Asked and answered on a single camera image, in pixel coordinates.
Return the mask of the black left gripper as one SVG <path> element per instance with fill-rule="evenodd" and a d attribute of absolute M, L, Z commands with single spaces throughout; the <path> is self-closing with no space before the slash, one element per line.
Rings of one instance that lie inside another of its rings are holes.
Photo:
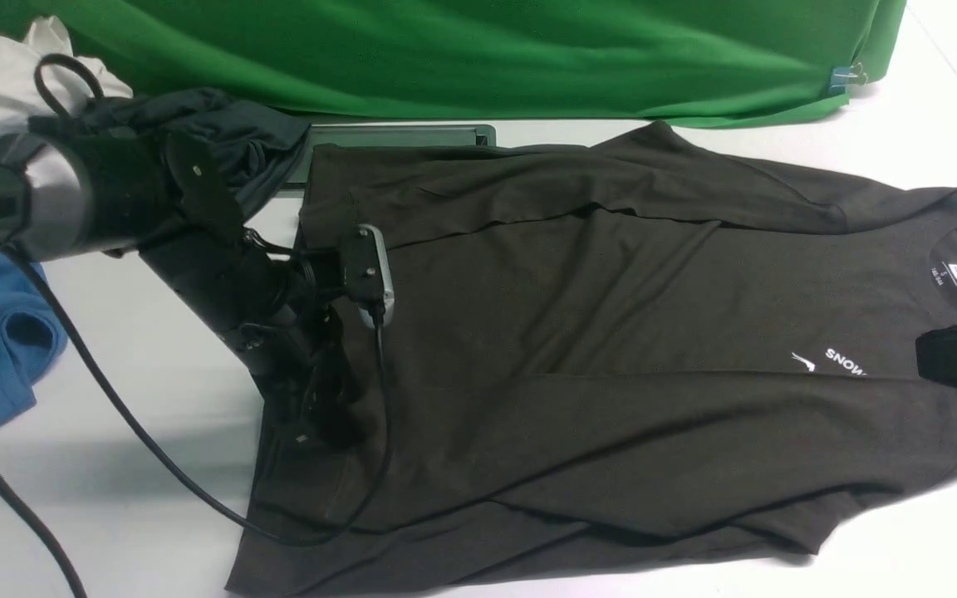
<path fill-rule="evenodd" d="M 360 386 L 341 345 L 342 322 L 309 300 L 287 262 L 246 239 L 246 217 L 209 149 L 159 134 L 169 213 L 140 242 L 140 260 L 256 378 L 266 424 L 290 449 L 308 438 L 350 449 L 366 433 L 351 405 Z M 300 402 L 294 375 L 308 375 Z"/>

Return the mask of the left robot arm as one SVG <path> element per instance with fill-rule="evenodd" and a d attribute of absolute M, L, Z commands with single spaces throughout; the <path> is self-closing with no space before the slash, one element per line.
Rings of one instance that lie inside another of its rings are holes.
<path fill-rule="evenodd" d="M 136 252 L 244 363 L 282 425 L 331 449 L 360 445 L 360 397 L 333 302 L 370 328 L 394 310 L 382 233 L 277 248 L 246 224 L 208 147 L 181 132 L 0 137 L 0 247 L 29 262 Z"/>

